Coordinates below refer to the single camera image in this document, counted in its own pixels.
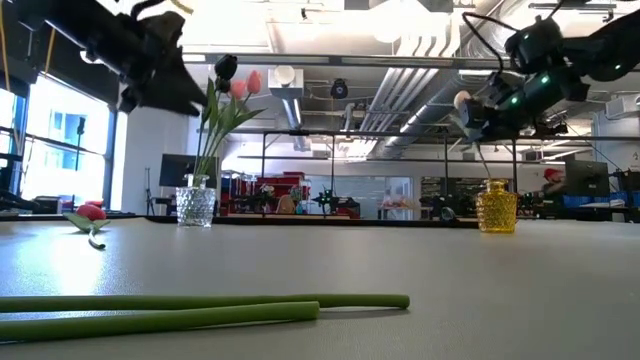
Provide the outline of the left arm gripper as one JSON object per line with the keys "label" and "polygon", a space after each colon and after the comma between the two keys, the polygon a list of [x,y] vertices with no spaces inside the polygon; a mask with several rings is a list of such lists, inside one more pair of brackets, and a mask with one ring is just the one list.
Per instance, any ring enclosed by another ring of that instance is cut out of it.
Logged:
{"label": "left arm gripper", "polygon": [[204,106],[207,97],[183,64],[158,69],[146,84],[151,58],[146,53],[147,33],[141,21],[107,17],[99,33],[98,57],[125,86],[120,93],[120,111],[131,113],[139,105],[188,116],[200,114],[195,104]]}

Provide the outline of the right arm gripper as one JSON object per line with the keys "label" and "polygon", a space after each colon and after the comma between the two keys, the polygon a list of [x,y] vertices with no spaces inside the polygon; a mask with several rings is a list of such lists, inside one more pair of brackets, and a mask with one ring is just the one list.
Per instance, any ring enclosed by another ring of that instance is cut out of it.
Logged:
{"label": "right arm gripper", "polygon": [[563,123],[547,121],[546,112],[538,105],[524,100],[512,103],[507,100],[503,107],[488,107],[474,98],[463,99],[458,105],[460,119],[463,123],[465,143],[483,143],[496,140],[516,139],[523,129],[532,128],[533,136],[544,138],[566,134],[568,126]]}

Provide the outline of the cream artificial tulip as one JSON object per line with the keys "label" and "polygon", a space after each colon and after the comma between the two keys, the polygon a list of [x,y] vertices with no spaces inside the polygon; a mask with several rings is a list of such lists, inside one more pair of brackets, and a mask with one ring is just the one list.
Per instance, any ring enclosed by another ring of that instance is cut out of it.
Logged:
{"label": "cream artificial tulip", "polygon": [[471,144],[475,149],[477,155],[479,156],[481,164],[486,171],[487,178],[491,179],[491,172],[489,170],[485,157],[482,154],[480,143],[472,139],[472,132],[469,128],[466,127],[466,123],[470,119],[473,108],[481,107],[482,104],[479,103],[473,96],[471,96],[469,92],[467,92],[466,90],[462,90],[455,95],[453,105],[458,112],[458,120],[456,121],[457,126],[464,132],[467,142]]}

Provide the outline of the black artificial tulip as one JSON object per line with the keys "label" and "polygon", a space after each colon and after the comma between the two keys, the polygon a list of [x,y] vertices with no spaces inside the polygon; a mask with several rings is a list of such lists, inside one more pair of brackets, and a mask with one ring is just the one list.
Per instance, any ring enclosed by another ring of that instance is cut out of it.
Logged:
{"label": "black artificial tulip", "polygon": [[206,180],[204,176],[208,174],[213,162],[213,157],[217,151],[220,140],[219,132],[219,96],[231,90],[231,79],[237,70],[237,57],[226,54],[214,65],[215,78],[209,78],[206,88],[207,102],[201,113],[199,126],[198,151],[195,163],[196,187],[203,188]]}

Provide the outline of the pink tulips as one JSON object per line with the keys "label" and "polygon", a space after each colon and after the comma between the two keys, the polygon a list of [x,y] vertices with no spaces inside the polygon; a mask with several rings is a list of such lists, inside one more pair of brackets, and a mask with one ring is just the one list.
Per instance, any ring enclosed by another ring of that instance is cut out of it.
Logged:
{"label": "pink tulips", "polygon": [[252,71],[246,80],[227,80],[217,76],[208,79],[207,103],[201,114],[201,133],[207,131],[204,146],[199,151],[196,174],[212,179],[210,171],[217,165],[216,153],[222,140],[248,120],[263,112],[263,109],[249,110],[246,103],[262,89],[262,76]]}

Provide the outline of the short green flower stem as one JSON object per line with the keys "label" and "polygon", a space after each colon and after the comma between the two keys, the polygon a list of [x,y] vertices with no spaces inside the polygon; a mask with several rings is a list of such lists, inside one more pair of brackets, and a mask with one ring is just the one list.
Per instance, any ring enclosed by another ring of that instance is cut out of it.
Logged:
{"label": "short green flower stem", "polygon": [[0,342],[80,339],[190,330],[219,325],[315,320],[316,301],[215,307],[192,310],[0,321]]}

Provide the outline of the yellow glass vase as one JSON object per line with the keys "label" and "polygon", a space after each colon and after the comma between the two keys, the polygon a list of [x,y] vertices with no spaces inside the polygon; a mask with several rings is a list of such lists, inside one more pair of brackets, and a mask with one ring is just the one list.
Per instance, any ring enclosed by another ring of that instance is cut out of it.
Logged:
{"label": "yellow glass vase", "polygon": [[485,233],[513,233],[517,221],[518,196],[507,190],[506,179],[488,179],[476,197],[478,226]]}

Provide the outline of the clear glass vase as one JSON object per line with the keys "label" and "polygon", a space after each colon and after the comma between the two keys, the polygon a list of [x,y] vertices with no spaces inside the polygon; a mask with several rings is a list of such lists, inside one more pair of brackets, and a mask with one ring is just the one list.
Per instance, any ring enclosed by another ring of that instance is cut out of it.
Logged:
{"label": "clear glass vase", "polygon": [[187,174],[185,178],[187,185],[176,188],[178,225],[208,228],[215,214],[216,190],[207,185],[208,175]]}

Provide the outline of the black monitor screen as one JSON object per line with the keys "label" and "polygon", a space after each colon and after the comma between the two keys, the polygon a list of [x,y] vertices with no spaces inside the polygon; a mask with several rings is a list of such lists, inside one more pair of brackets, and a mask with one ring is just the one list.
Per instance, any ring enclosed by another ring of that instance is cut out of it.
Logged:
{"label": "black monitor screen", "polygon": [[202,175],[196,175],[196,166],[203,159],[196,162],[194,155],[163,154],[159,175],[159,185],[162,187],[196,187],[203,183]]}
{"label": "black monitor screen", "polygon": [[565,164],[566,193],[605,197],[610,194],[608,166],[602,162],[573,160]]}

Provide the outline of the person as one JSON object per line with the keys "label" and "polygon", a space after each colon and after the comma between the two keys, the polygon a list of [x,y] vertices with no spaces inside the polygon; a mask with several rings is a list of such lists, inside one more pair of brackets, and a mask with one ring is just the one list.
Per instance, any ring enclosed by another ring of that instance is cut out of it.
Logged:
{"label": "person", "polygon": [[546,168],[543,171],[543,178],[545,180],[545,183],[537,192],[537,195],[539,197],[548,199],[556,197],[561,198],[566,194],[566,176],[563,170]]}

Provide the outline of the black tripod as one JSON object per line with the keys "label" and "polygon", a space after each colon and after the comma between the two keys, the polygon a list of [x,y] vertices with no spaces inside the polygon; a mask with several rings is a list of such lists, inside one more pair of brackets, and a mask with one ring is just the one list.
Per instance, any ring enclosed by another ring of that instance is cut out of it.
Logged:
{"label": "black tripod", "polygon": [[154,200],[151,192],[151,173],[150,168],[144,168],[144,190],[145,190],[145,205],[146,205],[146,214],[147,215],[155,215],[154,209]]}

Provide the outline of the black background rack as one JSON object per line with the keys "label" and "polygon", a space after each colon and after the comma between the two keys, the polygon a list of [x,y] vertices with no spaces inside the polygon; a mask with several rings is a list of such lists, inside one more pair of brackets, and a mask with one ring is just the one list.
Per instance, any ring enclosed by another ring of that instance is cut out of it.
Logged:
{"label": "black background rack", "polygon": [[547,168],[564,168],[567,160],[604,162],[616,169],[640,172],[640,141],[499,141],[475,148],[458,137],[429,133],[424,138],[309,136],[307,149],[288,134],[241,134],[225,156],[224,166],[240,172],[307,175],[408,177],[417,186],[423,177],[504,178],[519,193],[539,191]]}

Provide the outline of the white ceiling unit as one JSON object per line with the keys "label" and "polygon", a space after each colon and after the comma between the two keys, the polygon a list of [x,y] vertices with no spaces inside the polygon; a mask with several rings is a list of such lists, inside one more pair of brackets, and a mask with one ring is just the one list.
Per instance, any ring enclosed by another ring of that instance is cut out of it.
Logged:
{"label": "white ceiling unit", "polygon": [[304,71],[289,65],[268,70],[268,89],[279,99],[298,99],[304,96]]}

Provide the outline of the red storage shelf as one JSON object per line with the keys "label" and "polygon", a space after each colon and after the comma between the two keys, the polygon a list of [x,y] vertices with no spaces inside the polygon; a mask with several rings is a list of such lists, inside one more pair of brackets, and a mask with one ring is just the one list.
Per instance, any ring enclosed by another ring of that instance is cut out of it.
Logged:
{"label": "red storage shelf", "polygon": [[307,212],[311,181],[303,172],[252,175],[225,171],[221,175],[220,216],[275,213],[283,196],[290,196],[302,213]]}

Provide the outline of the white wall unit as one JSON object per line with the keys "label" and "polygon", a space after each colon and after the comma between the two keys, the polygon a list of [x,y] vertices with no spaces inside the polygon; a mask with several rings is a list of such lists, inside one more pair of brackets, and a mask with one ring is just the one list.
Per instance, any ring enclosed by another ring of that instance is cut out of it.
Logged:
{"label": "white wall unit", "polygon": [[640,93],[613,97],[605,104],[605,116],[610,120],[640,116]]}

